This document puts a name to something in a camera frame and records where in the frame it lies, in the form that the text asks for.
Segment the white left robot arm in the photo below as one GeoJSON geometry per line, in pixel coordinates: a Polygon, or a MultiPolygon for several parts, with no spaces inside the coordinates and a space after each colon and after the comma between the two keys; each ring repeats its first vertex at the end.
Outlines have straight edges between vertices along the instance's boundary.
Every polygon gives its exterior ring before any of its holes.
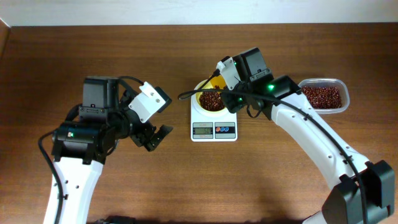
{"type": "Polygon", "coordinates": [[[51,154],[43,147],[44,138],[39,138],[39,149],[52,173],[44,223],[86,223],[106,158],[119,141],[131,138],[151,152],[173,130],[166,125],[156,128],[149,121],[172,102],[163,89],[139,80],[139,91],[135,91],[127,79],[86,77],[82,103],[49,132],[51,154]]]}

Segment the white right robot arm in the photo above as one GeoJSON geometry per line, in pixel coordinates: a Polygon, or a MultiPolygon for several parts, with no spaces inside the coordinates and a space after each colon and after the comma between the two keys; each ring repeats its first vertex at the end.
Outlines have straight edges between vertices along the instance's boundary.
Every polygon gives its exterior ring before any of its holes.
{"type": "Polygon", "coordinates": [[[393,215],[392,167],[371,162],[339,137],[290,77],[273,76],[258,48],[227,56],[216,67],[228,87],[221,95],[228,111],[247,106],[263,113],[297,142],[325,178],[331,192],[304,223],[379,223],[393,215]]]}

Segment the orange plastic measuring scoop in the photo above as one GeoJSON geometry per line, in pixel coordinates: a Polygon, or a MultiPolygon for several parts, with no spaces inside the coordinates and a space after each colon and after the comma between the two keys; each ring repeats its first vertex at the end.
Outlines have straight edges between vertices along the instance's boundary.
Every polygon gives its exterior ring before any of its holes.
{"type": "Polygon", "coordinates": [[[210,83],[213,88],[219,88],[219,89],[226,89],[228,86],[224,80],[224,78],[221,75],[218,75],[216,77],[213,77],[210,80],[210,83]]]}

